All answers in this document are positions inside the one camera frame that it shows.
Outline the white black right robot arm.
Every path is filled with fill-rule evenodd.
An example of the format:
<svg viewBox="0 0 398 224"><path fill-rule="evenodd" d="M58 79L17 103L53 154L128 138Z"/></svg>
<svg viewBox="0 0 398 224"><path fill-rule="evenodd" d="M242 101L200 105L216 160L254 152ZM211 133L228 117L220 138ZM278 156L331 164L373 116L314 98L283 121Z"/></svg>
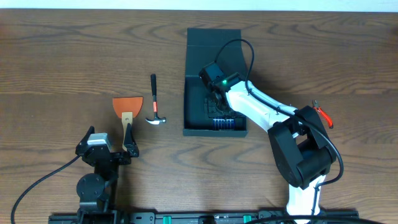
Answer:
<svg viewBox="0 0 398 224"><path fill-rule="evenodd" d="M289 184L287 214L295 223L313 221L321 213L321 187L332 183L326 180L331 165L343 165L317 112L285 105L250 81L224 79L205 86L221 109L245 115L267 133L275 164Z"/></svg>

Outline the small black claw hammer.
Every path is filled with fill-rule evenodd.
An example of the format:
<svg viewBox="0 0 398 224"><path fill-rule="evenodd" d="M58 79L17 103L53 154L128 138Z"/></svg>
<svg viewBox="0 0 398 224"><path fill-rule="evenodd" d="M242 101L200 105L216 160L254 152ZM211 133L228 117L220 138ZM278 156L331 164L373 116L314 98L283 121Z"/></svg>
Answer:
<svg viewBox="0 0 398 224"><path fill-rule="evenodd" d="M146 121L152 125L159 125L161 123L166 123L166 118L160 118L158 115L156 74L153 73L150 75L150 81L151 81L151 89L152 89L152 99L153 99L152 106L153 106L154 118L153 119L146 118Z"/></svg>

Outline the orange scraper wooden handle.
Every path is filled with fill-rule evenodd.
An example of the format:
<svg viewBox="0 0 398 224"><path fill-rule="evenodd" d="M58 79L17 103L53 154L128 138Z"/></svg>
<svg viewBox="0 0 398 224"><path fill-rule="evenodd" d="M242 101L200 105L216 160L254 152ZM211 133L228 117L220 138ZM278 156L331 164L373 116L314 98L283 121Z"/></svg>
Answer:
<svg viewBox="0 0 398 224"><path fill-rule="evenodd" d="M142 104L142 96L113 98L113 109L121 119L124 134L127 124L133 124L133 119L139 114Z"/></svg>

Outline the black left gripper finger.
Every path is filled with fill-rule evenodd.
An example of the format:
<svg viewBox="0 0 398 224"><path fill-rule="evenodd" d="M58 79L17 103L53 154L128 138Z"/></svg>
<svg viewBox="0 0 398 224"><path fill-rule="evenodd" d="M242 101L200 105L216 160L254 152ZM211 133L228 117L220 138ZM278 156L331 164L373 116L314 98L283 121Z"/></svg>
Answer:
<svg viewBox="0 0 398 224"><path fill-rule="evenodd" d="M130 157L139 157L139 149L132 135L132 124L128 123L125 128L123 146Z"/></svg>
<svg viewBox="0 0 398 224"><path fill-rule="evenodd" d="M77 144L76 146L76 151L77 152L86 152L90 146L88 145L88 139L91 134L95 133L95 128L93 126L90 126L89 129L87 130L86 134L84 137L81 139L81 141Z"/></svg>

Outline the precision screwdriver set case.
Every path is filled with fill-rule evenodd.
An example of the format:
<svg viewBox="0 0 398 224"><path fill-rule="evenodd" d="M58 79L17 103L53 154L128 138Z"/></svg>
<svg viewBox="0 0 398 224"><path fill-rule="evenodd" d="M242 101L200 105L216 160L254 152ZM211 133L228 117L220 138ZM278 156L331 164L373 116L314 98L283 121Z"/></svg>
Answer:
<svg viewBox="0 0 398 224"><path fill-rule="evenodd" d="M235 122L234 119L227 118L213 118L213 130L234 130Z"/></svg>

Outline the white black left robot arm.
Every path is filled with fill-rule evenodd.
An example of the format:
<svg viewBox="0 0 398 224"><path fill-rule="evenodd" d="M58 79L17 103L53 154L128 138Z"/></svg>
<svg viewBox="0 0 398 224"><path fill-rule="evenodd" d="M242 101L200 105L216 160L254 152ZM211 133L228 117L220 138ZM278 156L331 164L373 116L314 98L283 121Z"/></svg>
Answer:
<svg viewBox="0 0 398 224"><path fill-rule="evenodd" d="M116 209L116 189L119 166L129 165L133 157L139 156L137 144L132 136L132 124L124 128L123 146L119 152L111 151L108 135L95 133L90 127L76 146L75 153L82 161L94 168L77 183L80 198L77 223L129 223L126 212Z"/></svg>

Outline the red handled pliers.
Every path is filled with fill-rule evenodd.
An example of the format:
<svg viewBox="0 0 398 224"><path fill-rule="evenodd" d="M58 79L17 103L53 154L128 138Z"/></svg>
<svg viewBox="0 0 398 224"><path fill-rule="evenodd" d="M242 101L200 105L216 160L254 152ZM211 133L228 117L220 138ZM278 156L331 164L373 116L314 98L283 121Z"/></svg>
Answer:
<svg viewBox="0 0 398 224"><path fill-rule="evenodd" d="M313 105L313 109L325 119L325 121L328 124L328 127L330 129L333 129L334 124L333 124L332 118L320 107L320 105L318 104L318 101L313 100L312 105Z"/></svg>

